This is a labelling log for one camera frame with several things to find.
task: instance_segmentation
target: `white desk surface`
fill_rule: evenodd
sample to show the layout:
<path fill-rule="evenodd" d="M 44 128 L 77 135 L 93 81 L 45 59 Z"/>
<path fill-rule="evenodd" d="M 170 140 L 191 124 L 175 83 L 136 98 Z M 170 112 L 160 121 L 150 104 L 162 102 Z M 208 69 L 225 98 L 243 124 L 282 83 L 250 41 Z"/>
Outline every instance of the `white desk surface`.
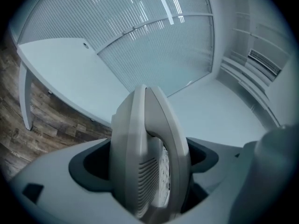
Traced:
<path fill-rule="evenodd" d="M 29 70 L 62 101 L 111 126 L 111 116 L 129 92 L 85 39 L 29 42 L 19 45 L 17 52 Z"/>

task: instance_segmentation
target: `wooden floor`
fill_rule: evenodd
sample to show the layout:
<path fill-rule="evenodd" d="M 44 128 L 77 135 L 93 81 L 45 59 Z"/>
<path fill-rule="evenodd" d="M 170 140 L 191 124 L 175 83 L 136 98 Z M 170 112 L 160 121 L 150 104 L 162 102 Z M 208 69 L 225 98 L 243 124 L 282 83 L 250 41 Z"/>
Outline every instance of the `wooden floor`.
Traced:
<path fill-rule="evenodd" d="M 0 43 L 0 166 L 9 180 L 48 152 L 84 141 L 111 137 L 111 129 L 72 109 L 37 79 L 32 83 L 33 127 L 22 120 L 18 77 L 20 58 L 9 35 Z"/>

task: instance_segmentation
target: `table leg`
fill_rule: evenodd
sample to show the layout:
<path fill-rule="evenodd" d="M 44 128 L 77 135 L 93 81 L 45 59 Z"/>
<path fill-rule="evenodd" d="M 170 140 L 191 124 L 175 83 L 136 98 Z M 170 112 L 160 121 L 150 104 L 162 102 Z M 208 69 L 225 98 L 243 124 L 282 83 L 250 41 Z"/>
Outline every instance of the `table leg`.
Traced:
<path fill-rule="evenodd" d="M 32 128 L 32 118 L 30 111 L 31 82 L 32 73 L 26 67 L 24 62 L 21 61 L 19 73 L 19 99 L 25 127 L 28 130 L 31 130 Z"/>

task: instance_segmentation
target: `white table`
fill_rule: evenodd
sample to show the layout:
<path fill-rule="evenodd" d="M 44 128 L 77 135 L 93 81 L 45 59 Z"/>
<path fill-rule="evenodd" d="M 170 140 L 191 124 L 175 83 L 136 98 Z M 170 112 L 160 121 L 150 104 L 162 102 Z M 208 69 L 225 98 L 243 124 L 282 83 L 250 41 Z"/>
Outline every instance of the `white table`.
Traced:
<path fill-rule="evenodd" d="M 111 126 L 111 116 L 129 94 L 82 38 L 57 38 L 19 45 L 19 96 L 25 126 L 32 127 L 33 75 L 55 96 L 89 118 Z"/>

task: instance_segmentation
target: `white wall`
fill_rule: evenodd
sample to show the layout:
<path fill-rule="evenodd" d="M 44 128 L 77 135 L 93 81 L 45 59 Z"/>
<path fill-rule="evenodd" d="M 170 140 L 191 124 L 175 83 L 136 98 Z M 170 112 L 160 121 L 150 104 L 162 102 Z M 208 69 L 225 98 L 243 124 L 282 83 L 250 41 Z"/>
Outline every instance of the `white wall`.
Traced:
<path fill-rule="evenodd" d="M 294 54 L 266 90 L 271 110 L 281 125 L 299 122 L 299 57 Z"/>
<path fill-rule="evenodd" d="M 235 1 L 210 0 L 214 15 L 214 62 L 212 73 L 217 76 L 222 57 L 230 48 L 235 27 Z"/>
<path fill-rule="evenodd" d="M 265 134 L 245 103 L 217 80 L 204 85 L 195 82 L 169 101 L 186 137 L 242 147 Z"/>

